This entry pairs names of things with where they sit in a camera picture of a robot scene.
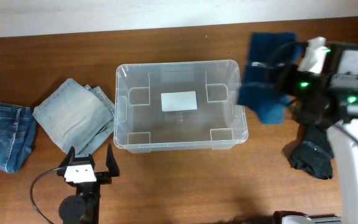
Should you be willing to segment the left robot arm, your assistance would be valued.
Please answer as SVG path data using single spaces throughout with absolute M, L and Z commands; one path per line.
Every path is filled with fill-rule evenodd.
M 70 148 L 59 165 L 57 175 L 76 189 L 76 193 L 66 197 L 59 206 L 58 213 L 63 224 L 99 223 L 100 188 L 111 184 L 113 177 L 120 176 L 111 145 L 108 146 L 106 155 L 107 171 L 96 172 L 94 167 L 92 155 L 76 155 L 74 147 Z

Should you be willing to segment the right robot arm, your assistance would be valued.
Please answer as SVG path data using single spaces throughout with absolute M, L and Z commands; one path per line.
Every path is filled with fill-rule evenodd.
M 274 54 L 298 48 L 303 51 L 299 64 L 270 59 L 280 71 L 275 88 L 294 98 L 299 123 L 326 131 L 339 174 L 340 222 L 358 223 L 358 45 L 317 37 L 285 44 Z

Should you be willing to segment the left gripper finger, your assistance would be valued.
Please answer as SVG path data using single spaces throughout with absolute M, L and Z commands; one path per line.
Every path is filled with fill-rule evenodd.
M 72 164 L 74 157 L 75 157 L 75 148 L 72 146 L 68 151 L 66 157 L 63 159 L 61 163 L 61 167 L 66 167 Z
M 108 144 L 108 149 L 106 154 L 106 167 L 108 168 L 108 172 L 111 177 L 120 176 L 120 170 L 115 160 L 111 144 Z

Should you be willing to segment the teal cloth bundle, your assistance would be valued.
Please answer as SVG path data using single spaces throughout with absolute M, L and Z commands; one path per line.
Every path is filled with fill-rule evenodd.
M 293 32 L 254 32 L 237 104 L 256 113 L 263 124 L 281 124 L 290 99 L 275 89 L 275 69 L 298 59 Z

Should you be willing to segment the small black cloth bundle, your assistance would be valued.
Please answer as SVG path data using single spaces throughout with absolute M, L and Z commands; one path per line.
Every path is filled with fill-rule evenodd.
M 311 124 L 303 128 L 301 136 L 300 143 L 290 154 L 291 166 L 317 179 L 332 179 L 331 160 L 334 159 L 334 154 L 326 132 Z

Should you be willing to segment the light grey jeans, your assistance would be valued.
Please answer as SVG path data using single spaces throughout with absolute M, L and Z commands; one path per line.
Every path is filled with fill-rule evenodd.
M 64 152 L 92 154 L 114 131 L 115 105 L 99 86 L 69 78 L 34 108 L 32 116 Z

